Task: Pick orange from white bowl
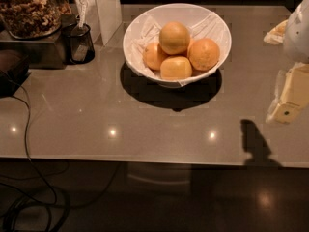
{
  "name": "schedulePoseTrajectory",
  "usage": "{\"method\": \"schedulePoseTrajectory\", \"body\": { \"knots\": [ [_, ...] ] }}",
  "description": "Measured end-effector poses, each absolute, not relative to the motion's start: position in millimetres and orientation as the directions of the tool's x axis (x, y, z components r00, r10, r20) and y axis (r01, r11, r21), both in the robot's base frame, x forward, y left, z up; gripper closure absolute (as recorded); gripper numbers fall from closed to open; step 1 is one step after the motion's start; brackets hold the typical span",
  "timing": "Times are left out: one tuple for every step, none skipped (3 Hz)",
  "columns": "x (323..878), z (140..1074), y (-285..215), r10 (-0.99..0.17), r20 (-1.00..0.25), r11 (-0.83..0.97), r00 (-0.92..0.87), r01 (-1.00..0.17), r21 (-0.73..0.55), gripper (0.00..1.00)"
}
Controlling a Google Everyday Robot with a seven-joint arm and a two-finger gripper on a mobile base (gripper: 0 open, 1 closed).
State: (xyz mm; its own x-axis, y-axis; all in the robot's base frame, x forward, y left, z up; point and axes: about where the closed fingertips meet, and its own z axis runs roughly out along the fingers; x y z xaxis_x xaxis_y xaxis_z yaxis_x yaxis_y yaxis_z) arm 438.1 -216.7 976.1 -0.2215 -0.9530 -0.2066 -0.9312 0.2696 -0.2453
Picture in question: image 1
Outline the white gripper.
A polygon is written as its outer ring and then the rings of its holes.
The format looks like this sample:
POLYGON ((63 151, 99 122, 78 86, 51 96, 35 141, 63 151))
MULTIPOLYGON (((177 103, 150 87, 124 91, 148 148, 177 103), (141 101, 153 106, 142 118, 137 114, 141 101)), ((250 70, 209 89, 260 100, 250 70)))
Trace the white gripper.
POLYGON ((302 0, 288 22, 284 20, 267 32, 264 42, 283 44, 284 52, 300 62, 288 71, 279 71, 266 117, 267 123, 290 124, 309 104, 309 0, 302 0))

